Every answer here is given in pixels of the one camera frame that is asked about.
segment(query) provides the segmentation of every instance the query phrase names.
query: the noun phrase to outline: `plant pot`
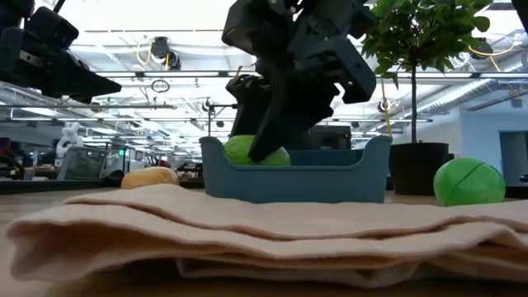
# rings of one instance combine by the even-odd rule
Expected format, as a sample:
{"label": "plant pot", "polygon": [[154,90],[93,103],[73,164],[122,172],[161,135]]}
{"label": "plant pot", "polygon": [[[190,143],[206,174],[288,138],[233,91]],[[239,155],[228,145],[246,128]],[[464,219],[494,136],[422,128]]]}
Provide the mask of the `plant pot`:
{"label": "plant pot", "polygon": [[390,148],[389,170],[398,195],[433,196],[436,171],[449,158],[449,144],[397,144]]}

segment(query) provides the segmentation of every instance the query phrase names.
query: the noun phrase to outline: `blue bin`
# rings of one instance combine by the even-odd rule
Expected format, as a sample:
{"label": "blue bin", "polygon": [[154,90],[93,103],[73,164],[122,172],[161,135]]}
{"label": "blue bin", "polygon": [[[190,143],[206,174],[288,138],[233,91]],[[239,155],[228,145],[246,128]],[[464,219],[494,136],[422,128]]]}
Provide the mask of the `blue bin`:
{"label": "blue bin", "polygon": [[205,192],[252,203],[383,203],[392,139],[378,136],[362,151],[290,151],[292,166],[239,166],[213,137],[200,139]]}

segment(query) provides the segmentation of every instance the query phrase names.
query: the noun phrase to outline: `folded towel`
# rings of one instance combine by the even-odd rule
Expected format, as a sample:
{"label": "folded towel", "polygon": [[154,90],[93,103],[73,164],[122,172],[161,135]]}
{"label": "folded towel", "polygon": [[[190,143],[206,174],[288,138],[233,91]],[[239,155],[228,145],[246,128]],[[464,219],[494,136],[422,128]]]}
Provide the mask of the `folded towel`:
{"label": "folded towel", "polygon": [[185,277],[364,288],[446,274],[528,282],[528,201],[253,205],[166,184],[74,197],[15,220],[7,237],[19,280],[73,281],[169,257]]}

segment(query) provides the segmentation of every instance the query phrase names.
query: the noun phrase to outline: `green ball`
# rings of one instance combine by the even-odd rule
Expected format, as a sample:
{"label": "green ball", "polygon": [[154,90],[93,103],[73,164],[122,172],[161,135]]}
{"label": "green ball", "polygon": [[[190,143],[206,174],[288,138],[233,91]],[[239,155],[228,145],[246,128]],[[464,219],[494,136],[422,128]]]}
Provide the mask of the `green ball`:
{"label": "green ball", "polygon": [[436,198],[445,206],[477,205],[504,201],[506,183],[502,174],[486,163],[460,158],[436,172]]}
{"label": "green ball", "polygon": [[249,158],[249,150],[255,140],[254,135],[237,135],[232,137],[224,146],[225,157],[237,165],[263,165],[263,166],[290,166],[290,155],[284,148],[277,149],[274,153],[259,163]]}

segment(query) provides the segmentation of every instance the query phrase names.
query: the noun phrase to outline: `table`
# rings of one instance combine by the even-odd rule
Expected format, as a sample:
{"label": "table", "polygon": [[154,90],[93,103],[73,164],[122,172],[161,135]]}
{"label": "table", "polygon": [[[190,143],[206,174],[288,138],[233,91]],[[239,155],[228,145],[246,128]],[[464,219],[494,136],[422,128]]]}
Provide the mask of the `table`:
{"label": "table", "polygon": [[[76,195],[111,191],[91,189],[0,196],[0,229],[22,215],[59,205]],[[434,197],[395,196],[387,202],[437,205]],[[354,297],[354,296],[520,296],[528,285],[494,282],[419,281],[381,290],[355,290],[343,285],[289,284],[252,280],[184,280],[166,262],[134,264],[125,271],[97,274],[66,284],[19,282],[8,272],[10,245],[0,237],[0,297]]]}

